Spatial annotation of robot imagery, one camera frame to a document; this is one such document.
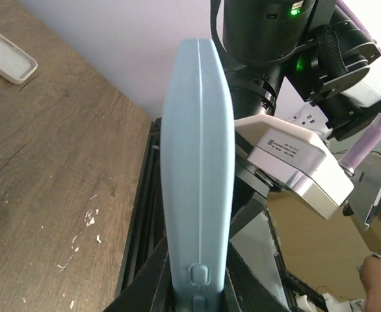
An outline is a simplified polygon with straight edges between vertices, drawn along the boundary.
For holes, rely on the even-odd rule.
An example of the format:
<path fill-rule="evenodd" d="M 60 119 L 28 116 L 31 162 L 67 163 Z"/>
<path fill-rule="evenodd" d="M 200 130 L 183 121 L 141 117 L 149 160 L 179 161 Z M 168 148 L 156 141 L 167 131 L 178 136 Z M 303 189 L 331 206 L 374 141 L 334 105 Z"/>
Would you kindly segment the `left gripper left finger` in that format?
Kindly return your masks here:
<path fill-rule="evenodd" d="M 174 292 L 170 273 L 167 239 L 160 240 L 133 282 L 104 309 L 119 311 L 173 311 Z"/>

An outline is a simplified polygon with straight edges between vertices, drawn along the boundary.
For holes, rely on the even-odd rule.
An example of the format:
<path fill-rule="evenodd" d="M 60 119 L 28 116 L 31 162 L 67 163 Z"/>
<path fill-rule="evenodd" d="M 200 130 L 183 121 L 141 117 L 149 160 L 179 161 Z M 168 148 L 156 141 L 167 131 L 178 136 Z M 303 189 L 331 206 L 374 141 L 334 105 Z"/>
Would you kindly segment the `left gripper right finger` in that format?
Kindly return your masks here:
<path fill-rule="evenodd" d="M 260 283 L 232 243 L 228 244 L 224 310 L 287 311 L 287 308 Z"/>

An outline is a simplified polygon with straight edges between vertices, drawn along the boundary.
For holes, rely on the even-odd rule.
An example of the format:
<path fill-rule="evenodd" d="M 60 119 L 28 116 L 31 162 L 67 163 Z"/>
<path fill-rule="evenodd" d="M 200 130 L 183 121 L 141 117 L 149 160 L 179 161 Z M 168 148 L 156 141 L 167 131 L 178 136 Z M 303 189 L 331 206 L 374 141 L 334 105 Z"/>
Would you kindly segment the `light blue phone case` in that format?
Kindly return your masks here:
<path fill-rule="evenodd" d="M 230 91 L 213 41 L 180 43 L 164 99 L 161 190 L 177 311 L 221 306 L 235 177 Z"/>

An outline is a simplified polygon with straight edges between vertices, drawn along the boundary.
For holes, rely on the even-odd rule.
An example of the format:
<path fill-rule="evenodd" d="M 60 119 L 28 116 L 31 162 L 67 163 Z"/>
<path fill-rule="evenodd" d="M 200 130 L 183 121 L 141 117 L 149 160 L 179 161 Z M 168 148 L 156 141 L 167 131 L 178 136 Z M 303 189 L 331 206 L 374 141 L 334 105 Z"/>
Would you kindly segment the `beige phone case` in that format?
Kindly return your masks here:
<path fill-rule="evenodd" d="M 15 85 L 23 84 L 38 68 L 24 50 L 0 34 L 0 76 Z"/>

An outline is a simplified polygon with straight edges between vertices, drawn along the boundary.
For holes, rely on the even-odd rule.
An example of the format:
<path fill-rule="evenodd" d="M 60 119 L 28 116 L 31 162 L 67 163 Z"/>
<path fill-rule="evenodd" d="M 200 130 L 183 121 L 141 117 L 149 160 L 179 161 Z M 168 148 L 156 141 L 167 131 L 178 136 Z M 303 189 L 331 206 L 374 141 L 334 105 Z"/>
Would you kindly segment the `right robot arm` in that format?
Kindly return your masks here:
<path fill-rule="evenodd" d="M 323 139 L 381 113 L 381 49 L 342 1 L 211 1 L 210 28 L 238 120 L 274 115 L 284 81 L 304 102 L 289 122 Z"/>

